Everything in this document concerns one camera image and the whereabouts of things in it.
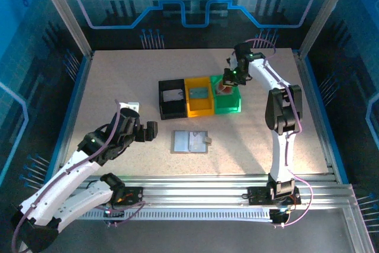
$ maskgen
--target red object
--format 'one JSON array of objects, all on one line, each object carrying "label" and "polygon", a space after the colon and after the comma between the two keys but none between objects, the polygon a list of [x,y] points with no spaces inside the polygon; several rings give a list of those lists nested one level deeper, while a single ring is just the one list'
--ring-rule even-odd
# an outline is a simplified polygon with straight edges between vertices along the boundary
[{"label": "red object", "polygon": [[215,88],[216,95],[230,95],[233,90],[230,86],[224,86],[223,81],[220,80],[220,82],[217,84]]}]

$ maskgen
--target blue edge trim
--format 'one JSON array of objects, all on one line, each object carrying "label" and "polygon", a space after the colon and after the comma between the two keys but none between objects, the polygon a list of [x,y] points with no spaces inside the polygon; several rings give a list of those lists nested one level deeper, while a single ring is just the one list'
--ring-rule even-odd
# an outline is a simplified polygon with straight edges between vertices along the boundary
[{"label": "blue edge trim", "polygon": [[77,97],[78,96],[81,97],[81,95],[82,95],[82,94],[80,95],[80,93],[79,93],[79,91],[80,91],[79,88],[84,83],[82,81],[86,80],[86,76],[88,75],[88,71],[89,71],[89,64],[90,64],[90,61],[87,60],[86,57],[83,57],[81,67],[79,68],[79,72],[78,72],[78,75],[76,77],[76,82],[75,82],[75,85],[73,87],[71,99],[70,99],[69,105],[67,107],[65,119],[64,119],[62,127],[60,129],[57,143],[55,144],[52,160],[50,161],[49,168],[47,169],[47,173],[46,173],[44,183],[47,183],[51,179],[51,177],[53,176],[54,168],[55,168],[55,165],[57,163],[58,156],[59,156],[59,151],[63,147],[63,144],[67,143],[67,142],[63,141],[65,139],[65,136],[66,136],[66,129],[69,126],[70,118],[72,116],[75,116],[75,118],[76,118],[76,114],[79,111],[79,104],[76,105],[75,103],[78,102]]},{"label": "blue edge trim", "polygon": [[349,184],[348,176],[346,175],[345,167],[343,166],[342,158],[341,158],[341,155],[339,153],[338,146],[337,146],[336,140],[335,140],[334,135],[333,135],[332,127],[330,126],[329,119],[328,119],[327,114],[326,114],[326,109],[325,109],[324,103],[322,101],[321,94],[319,91],[319,87],[317,86],[316,78],[314,77],[313,69],[312,69],[312,66],[310,64],[308,56],[306,56],[306,58],[305,58],[305,63],[307,65],[309,77],[311,80],[311,84],[312,84],[311,87],[313,88],[314,93],[316,94],[316,100],[317,100],[318,105],[320,106],[322,119],[323,119],[324,124],[325,124],[325,128],[326,128],[326,132],[327,132],[329,142],[332,146],[332,150],[334,153],[335,161],[337,163],[339,175],[341,177],[343,184]]},{"label": "blue edge trim", "polygon": [[[349,184],[349,180],[348,180],[348,177],[346,175],[345,167],[343,166],[342,158],[341,158],[341,155],[339,153],[337,143],[336,143],[336,140],[334,138],[332,128],[330,126],[329,119],[327,117],[326,110],[325,110],[325,107],[324,107],[324,104],[323,104],[323,101],[321,98],[319,88],[317,87],[316,78],[314,77],[314,73],[313,73],[313,70],[312,70],[308,56],[305,58],[305,63],[307,65],[307,69],[308,69],[308,72],[310,75],[311,84],[312,84],[311,87],[314,89],[314,93],[316,94],[317,103],[320,106],[321,115],[322,115],[322,118],[323,118],[323,121],[324,121],[324,124],[326,127],[329,142],[332,146],[332,150],[333,150],[335,160],[336,160],[336,163],[338,166],[339,175],[341,176],[342,183]],[[63,144],[63,138],[65,136],[66,128],[69,124],[69,119],[70,119],[72,112],[73,112],[74,102],[75,102],[76,96],[78,95],[79,86],[81,84],[81,81],[85,77],[84,75],[86,75],[85,71],[88,71],[88,65],[89,65],[89,62],[87,61],[87,59],[83,58],[81,68],[80,68],[79,73],[78,73],[78,78],[75,82],[75,86],[74,86],[74,89],[72,91],[71,99],[70,99],[70,102],[69,102],[69,105],[67,108],[66,116],[65,116],[65,119],[63,121],[62,128],[60,130],[59,137],[58,137],[58,140],[57,140],[54,152],[53,152],[53,157],[52,157],[52,160],[50,162],[49,168],[47,170],[45,183],[48,182],[48,180],[53,176],[53,170],[54,170],[55,164],[57,163],[58,154],[59,154],[60,148],[62,147],[62,144]]]}]

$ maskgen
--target enclosure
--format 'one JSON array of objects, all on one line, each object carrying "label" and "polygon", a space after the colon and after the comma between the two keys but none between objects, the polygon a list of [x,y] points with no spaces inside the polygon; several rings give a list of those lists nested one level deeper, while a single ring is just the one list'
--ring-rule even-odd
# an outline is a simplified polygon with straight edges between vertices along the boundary
[{"label": "enclosure", "polygon": [[[195,252],[250,250],[246,231],[268,233],[256,241],[259,252],[289,252],[294,240],[302,240],[301,252],[378,248],[379,0],[1,2],[2,252],[11,247],[9,205],[41,189],[87,133],[109,123],[114,100],[138,102],[141,123],[158,122],[158,135],[152,142],[134,142],[75,193],[112,172],[131,187],[143,187],[147,206],[139,221],[119,233],[89,221],[104,220],[102,211],[93,209],[44,252],[117,251],[125,244],[130,252],[179,252],[188,244],[176,228],[184,235],[203,229],[192,239],[200,244],[220,230],[217,243],[199,245]],[[241,195],[247,187],[266,184],[273,156],[262,84],[255,78],[228,95],[218,93],[227,59],[246,40],[302,90],[303,129],[295,139],[293,171],[314,194],[296,182],[300,213],[311,196],[313,202],[304,219],[284,230],[289,233],[241,221],[250,210],[267,210],[249,208]],[[174,153],[178,130],[205,131],[211,144],[204,153]],[[225,217],[215,216],[218,212]],[[235,225],[238,220],[243,225]],[[92,227],[112,249],[93,239]],[[140,244],[137,236],[145,229],[161,227],[163,237],[147,233],[149,242]],[[176,243],[157,247],[159,238]],[[277,238],[286,239],[283,248],[269,245]]]}]

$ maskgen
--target robotic arm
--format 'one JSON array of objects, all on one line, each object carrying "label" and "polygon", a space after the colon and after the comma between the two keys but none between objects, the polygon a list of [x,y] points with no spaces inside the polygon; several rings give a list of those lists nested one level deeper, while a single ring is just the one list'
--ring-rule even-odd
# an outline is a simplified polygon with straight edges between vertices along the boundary
[{"label": "robotic arm", "polygon": [[299,121],[303,115],[301,88],[284,81],[269,65],[262,53],[252,53],[249,43],[235,46],[227,59],[230,69],[224,70],[223,85],[246,85],[256,79],[268,92],[265,112],[266,125],[273,140],[272,166],[268,175],[268,188],[272,200],[294,193],[295,183],[289,172],[293,166],[293,146],[300,127],[290,106],[290,91]]},{"label": "robotic arm", "polygon": [[[91,187],[70,197],[85,179],[108,160],[120,156],[132,142],[152,141],[156,137],[157,122],[148,121],[147,128],[144,129],[140,124],[138,109],[138,103],[121,103],[118,124],[115,126],[115,115],[110,124],[86,134],[63,168],[43,188],[16,208],[12,223],[16,228],[21,219],[24,219],[18,233],[34,253],[46,249],[70,222],[96,206],[110,203],[113,207],[123,204],[125,200],[129,204],[142,200],[142,195],[138,194],[126,198],[129,195],[124,183],[112,173],[103,175]],[[88,160],[105,145],[114,127],[115,132],[110,143],[98,155]]]}]

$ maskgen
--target table surface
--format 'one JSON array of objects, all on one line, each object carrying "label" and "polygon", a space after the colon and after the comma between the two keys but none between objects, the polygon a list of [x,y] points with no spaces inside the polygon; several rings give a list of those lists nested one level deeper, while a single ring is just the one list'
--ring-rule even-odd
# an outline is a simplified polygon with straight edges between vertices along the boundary
[{"label": "table surface", "polygon": [[[115,99],[140,103],[141,122],[158,122],[152,142],[134,142],[95,175],[266,174],[272,162],[272,137],[265,123],[267,91],[252,80],[240,86],[242,112],[160,120],[158,81],[219,75],[232,49],[96,51],[91,63],[68,155],[86,133],[109,123]],[[254,50],[269,56],[271,49]],[[270,65],[291,84],[302,87],[291,49],[277,49]],[[294,147],[295,173],[327,172],[319,138],[303,92],[303,132]],[[213,142],[207,154],[171,153],[172,131],[205,130]]]}]

